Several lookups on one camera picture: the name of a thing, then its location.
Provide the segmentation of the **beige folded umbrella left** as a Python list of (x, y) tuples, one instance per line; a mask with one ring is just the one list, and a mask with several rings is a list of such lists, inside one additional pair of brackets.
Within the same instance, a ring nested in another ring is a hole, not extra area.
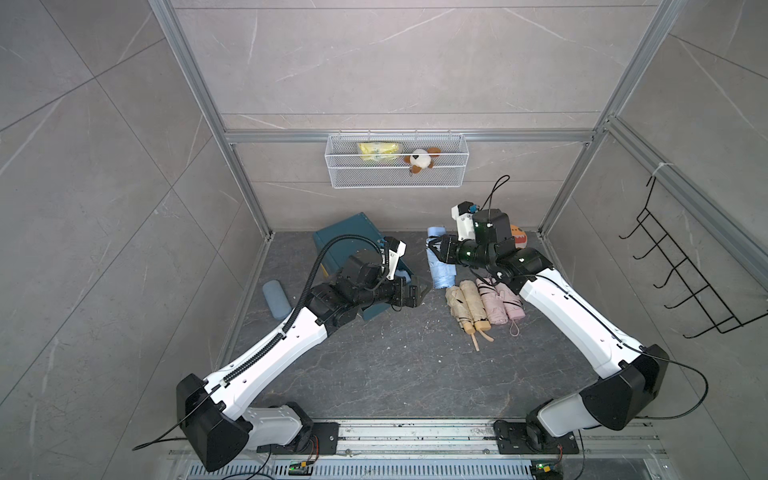
[(470, 336), (475, 350), (478, 351), (479, 345), (475, 336), (474, 319), (462, 290), (457, 286), (449, 287), (446, 289), (445, 297), (452, 317), (457, 321), (460, 328)]

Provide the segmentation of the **orange shark plush toy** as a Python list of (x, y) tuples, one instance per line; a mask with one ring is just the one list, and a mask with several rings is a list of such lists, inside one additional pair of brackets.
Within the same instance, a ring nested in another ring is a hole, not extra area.
[(510, 226), (510, 233), (514, 239), (515, 247), (518, 249), (524, 249), (528, 246), (527, 233), (516, 225)]

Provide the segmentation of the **pink folded umbrella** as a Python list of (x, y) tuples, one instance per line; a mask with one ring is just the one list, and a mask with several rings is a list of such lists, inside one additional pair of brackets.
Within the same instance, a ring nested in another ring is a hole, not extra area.
[(520, 322), (526, 317), (522, 299), (503, 283), (497, 284), (495, 290), (507, 316), (510, 334), (517, 337), (520, 334)]
[(496, 288), (486, 279), (475, 280), (486, 317), (492, 325), (505, 325), (509, 322), (505, 304)]

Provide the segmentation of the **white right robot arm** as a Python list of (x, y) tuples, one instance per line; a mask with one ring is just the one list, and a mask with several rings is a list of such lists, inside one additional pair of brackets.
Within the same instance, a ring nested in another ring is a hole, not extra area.
[(452, 210), (457, 234), (431, 236), (427, 246), (446, 264), (483, 269), (491, 281), (532, 304), (578, 348), (597, 375), (581, 391), (550, 400), (526, 417), (526, 440), (544, 451), (575, 430), (619, 431), (660, 392), (668, 354), (643, 346), (584, 300), (554, 264), (532, 247), (519, 248), (507, 216), (463, 202)]

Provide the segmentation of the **yellow item in basket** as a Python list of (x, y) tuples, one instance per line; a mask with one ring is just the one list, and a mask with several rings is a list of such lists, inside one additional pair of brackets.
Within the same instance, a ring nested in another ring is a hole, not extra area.
[(394, 162), (401, 157), (402, 146), (395, 142), (362, 142), (357, 151), (363, 162)]

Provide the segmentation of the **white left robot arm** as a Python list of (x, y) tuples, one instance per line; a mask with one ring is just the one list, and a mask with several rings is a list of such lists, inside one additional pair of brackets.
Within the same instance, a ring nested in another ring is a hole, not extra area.
[(176, 386), (179, 427), (203, 467), (214, 472), (246, 449), (310, 447), (314, 422), (294, 402), (253, 408), (252, 402), (293, 362), (371, 306), (416, 308), (428, 286), (380, 265), (371, 250), (349, 257), (329, 281), (310, 288), (291, 314), (244, 354), (204, 378)]

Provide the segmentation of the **blue grey cylinder case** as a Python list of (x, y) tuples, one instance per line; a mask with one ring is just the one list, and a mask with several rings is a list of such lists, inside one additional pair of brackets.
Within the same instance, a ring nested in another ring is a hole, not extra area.
[(262, 287), (262, 293), (276, 321), (283, 321), (290, 316), (293, 307), (278, 280), (267, 281)]

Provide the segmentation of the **light blue umbrella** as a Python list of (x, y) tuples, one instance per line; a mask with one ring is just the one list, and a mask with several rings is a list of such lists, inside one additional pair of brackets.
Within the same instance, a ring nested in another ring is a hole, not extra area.
[(407, 284), (412, 282), (412, 276), (407, 270), (398, 269), (395, 271), (395, 276), (403, 278)]
[(447, 289), (455, 285), (456, 266), (444, 263), (438, 259), (434, 251), (430, 248), (430, 243), (446, 233), (444, 227), (433, 226), (427, 229), (427, 259), (430, 269), (433, 287), (435, 289)]

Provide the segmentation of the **brown white plush dog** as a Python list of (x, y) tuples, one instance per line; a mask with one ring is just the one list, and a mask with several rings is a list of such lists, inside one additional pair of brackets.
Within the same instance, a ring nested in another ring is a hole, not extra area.
[(416, 149), (404, 157), (404, 162), (409, 167), (409, 173), (416, 175), (425, 169), (433, 168), (441, 153), (442, 151), (437, 147)]

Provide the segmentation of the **teal drawer cabinet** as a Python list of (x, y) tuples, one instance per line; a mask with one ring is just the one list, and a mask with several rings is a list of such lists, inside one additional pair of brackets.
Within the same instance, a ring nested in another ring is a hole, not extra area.
[[(388, 308), (393, 309), (389, 305), (393, 283), (404, 279), (385, 278), (380, 244), (383, 237), (364, 213), (313, 234), (320, 266), (328, 275), (327, 281), (311, 288), (307, 300), (319, 324), (328, 329), (339, 328), (357, 316), (370, 320)], [(412, 276), (402, 258), (398, 269), (407, 270)]]

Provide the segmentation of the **pink folded umbrella right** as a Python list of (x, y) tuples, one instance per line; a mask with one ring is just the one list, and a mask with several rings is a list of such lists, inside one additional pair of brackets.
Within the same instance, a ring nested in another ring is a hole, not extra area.
[(495, 290), (507, 316), (510, 334), (517, 337), (520, 334), (520, 322), (526, 317), (522, 299), (503, 283), (497, 284)]

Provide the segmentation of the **beige folded umbrella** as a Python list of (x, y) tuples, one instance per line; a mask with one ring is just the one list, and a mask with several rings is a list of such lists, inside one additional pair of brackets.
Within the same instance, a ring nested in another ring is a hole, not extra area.
[(470, 336), (475, 350), (478, 351), (479, 345), (475, 336), (474, 319), (462, 290), (457, 286), (449, 287), (446, 289), (445, 297), (452, 317), (457, 321), (460, 328)]
[(469, 312), (469, 320), (463, 326), (463, 329), (470, 335), (475, 349), (479, 350), (475, 337), (476, 334), (480, 334), (489, 342), (494, 341), (488, 334), (488, 331), (491, 329), (491, 323), (476, 284), (473, 281), (464, 280), (460, 282), (459, 288), (464, 296), (465, 305)]

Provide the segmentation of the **beige folded umbrella right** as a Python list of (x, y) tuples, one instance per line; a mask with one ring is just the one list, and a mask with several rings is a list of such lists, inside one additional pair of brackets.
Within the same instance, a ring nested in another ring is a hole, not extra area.
[(460, 282), (459, 288), (464, 296), (465, 305), (469, 312), (469, 320), (463, 326), (463, 329), (470, 335), (475, 349), (479, 350), (475, 337), (476, 334), (480, 334), (489, 342), (494, 341), (488, 334), (488, 331), (491, 329), (491, 323), (476, 284), (473, 281), (464, 280)]

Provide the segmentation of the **pink folded umbrella left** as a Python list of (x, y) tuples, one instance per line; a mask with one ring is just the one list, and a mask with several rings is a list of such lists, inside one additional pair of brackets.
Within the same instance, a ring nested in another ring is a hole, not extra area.
[(509, 322), (505, 304), (496, 288), (486, 279), (475, 280), (486, 317), (492, 325), (505, 325)]

